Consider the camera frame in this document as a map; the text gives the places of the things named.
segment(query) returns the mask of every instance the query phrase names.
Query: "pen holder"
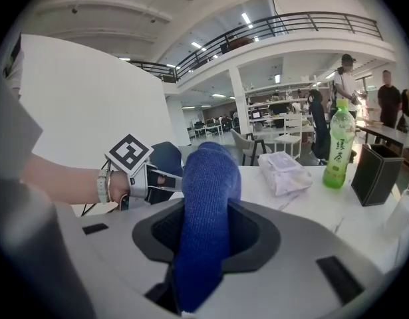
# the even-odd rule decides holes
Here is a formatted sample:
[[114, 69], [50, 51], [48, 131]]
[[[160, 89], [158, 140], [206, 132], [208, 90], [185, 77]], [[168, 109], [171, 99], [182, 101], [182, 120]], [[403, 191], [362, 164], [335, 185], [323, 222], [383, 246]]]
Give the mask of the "pen holder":
[[363, 207], [386, 202], [403, 161], [403, 158], [386, 146], [362, 145], [352, 188]]

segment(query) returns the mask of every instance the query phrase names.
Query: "green bottle cap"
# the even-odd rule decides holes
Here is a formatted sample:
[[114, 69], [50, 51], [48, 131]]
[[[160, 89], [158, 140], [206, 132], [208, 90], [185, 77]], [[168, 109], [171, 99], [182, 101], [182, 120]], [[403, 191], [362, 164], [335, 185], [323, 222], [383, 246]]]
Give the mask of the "green bottle cap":
[[338, 108], [348, 108], [348, 100], [347, 99], [338, 99], [336, 103]]

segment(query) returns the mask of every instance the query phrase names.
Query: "plastic bottle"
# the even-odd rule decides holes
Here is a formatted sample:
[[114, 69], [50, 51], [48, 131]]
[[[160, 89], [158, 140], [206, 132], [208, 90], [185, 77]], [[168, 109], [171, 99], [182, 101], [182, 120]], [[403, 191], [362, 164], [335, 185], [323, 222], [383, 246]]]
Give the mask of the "plastic bottle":
[[355, 137], [355, 119], [348, 111], [348, 100], [337, 100], [337, 112], [330, 123], [330, 157], [323, 182], [330, 188], [341, 188], [346, 178], [350, 153]]

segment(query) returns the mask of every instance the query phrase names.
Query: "white cup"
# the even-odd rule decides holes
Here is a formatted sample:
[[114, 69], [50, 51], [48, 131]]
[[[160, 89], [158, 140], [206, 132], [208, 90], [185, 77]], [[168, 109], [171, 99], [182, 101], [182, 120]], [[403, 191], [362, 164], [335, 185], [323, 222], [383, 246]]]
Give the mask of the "white cup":
[[397, 239], [409, 226], [409, 189], [402, 193], [402, 196], [384, 224], [384, 234], [390, 239]]

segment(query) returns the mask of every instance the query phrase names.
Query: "black cap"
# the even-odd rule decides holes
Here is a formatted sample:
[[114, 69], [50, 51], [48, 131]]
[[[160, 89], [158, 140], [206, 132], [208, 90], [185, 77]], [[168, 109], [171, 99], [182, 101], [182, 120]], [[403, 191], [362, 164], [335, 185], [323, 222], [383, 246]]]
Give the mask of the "black cap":
[[350, 54], [342, 55], [342, 62], [356, 62], [355, 58], [352, 58]]

